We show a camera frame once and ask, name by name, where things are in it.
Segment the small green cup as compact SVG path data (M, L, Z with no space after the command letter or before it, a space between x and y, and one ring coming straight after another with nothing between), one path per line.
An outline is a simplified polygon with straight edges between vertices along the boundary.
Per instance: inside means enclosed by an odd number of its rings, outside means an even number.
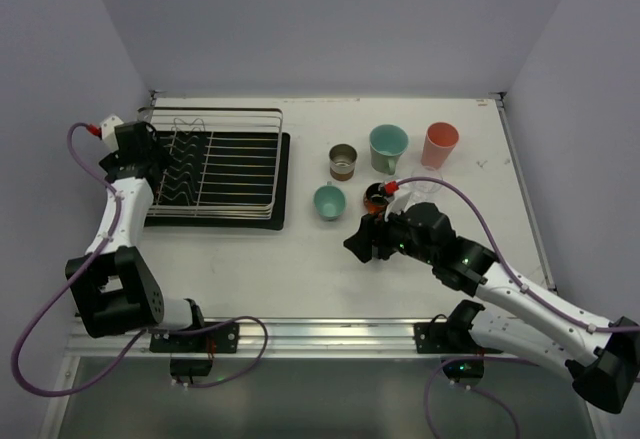
M327 182L315 191L313 205L322 220L333 221L344 213L346 196L339 187Z

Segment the clear glass cup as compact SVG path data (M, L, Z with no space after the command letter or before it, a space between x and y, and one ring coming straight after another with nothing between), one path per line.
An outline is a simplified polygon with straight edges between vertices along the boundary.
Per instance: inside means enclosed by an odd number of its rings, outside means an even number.
M419 165L411 171L410 176L412 178L422 177L422 180L409 183L412 200L414 202L432 202L442 187L440 184L441 173L431 166Z

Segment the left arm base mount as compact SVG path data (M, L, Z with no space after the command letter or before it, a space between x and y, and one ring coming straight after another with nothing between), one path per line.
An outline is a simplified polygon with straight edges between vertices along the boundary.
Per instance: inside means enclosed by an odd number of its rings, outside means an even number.
M149 350L152 353L166 354L234 354L238 349L240 325L237 322L206 321L206 327L213 329L194 335L185 335L183 331L154 333L151 336Z

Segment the large green mug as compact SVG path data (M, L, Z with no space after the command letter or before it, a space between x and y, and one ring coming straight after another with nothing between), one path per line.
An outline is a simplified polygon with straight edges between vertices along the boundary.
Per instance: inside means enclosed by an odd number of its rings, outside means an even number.
M379 173L394 175L401 156L409 146L409 137L400 127L383 124L369 134L370 162Z

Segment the pink plastic cup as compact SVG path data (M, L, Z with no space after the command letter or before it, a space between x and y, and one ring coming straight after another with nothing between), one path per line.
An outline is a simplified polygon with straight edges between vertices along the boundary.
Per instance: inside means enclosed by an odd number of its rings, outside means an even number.
M451 124L436 122L426 131L421 164L439 169L448 159L459 141L459 132Z

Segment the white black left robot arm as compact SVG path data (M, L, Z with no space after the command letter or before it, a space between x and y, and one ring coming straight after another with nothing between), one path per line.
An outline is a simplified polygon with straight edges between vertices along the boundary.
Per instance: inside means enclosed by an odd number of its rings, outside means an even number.
M85 255L70 259L65 275L89 336L137 329L179 335L205 326L189 298L166 298L138 244L164 172L173 164L154 126L110 115L87 130L109 150L98 180L107 192L97 234Z

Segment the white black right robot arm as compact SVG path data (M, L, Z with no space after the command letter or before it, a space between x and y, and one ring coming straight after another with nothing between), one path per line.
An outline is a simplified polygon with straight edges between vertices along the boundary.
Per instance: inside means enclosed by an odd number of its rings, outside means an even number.
M399 253L429 265L445 287L515 317L509 325L478 311L466 331L473 345L556 370L591 405L622 411L639 376L635 321L593 314L515 273L496 252L457 235L432 203L366 214L344 246L363 263Z

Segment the orange white-ringed cup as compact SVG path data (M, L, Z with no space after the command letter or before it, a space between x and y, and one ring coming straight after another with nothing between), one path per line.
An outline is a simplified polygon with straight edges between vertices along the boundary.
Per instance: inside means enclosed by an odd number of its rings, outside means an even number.
M368 214L384 213L393 197L387 193L385 184L377 182L371 184L364 192L363 204Z

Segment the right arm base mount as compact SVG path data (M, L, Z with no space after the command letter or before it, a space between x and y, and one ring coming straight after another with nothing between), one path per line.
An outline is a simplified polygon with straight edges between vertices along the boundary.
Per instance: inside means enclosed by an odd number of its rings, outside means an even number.
M473 313L439 314L428 322L413 325L413 339L418 354L477 354L481 347L472 339Z

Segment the white brown cup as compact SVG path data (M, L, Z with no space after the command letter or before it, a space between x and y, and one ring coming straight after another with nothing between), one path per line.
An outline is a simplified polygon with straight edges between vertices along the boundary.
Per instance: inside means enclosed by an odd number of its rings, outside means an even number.
M355 173L358 155L349 144L334 145L329 151L330 174L338 181L347 181Z

